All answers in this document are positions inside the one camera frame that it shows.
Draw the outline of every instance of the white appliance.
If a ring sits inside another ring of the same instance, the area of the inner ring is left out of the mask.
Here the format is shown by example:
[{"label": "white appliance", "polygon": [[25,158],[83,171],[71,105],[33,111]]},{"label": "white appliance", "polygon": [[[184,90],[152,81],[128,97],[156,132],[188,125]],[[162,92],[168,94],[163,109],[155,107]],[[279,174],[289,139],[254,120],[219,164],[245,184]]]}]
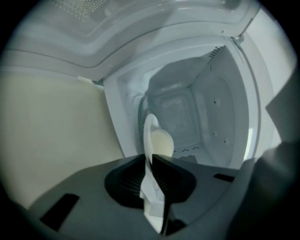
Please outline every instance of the white appliance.
[{"label": "white appliance", "polygon": [[264,109],[272,82],[245,32],[259,9],[254,0],[47,0],[16,29],[2,69],[103,84],[124,157],[143,152],[145,101],[175,158],[238,169],[274,134]]}]

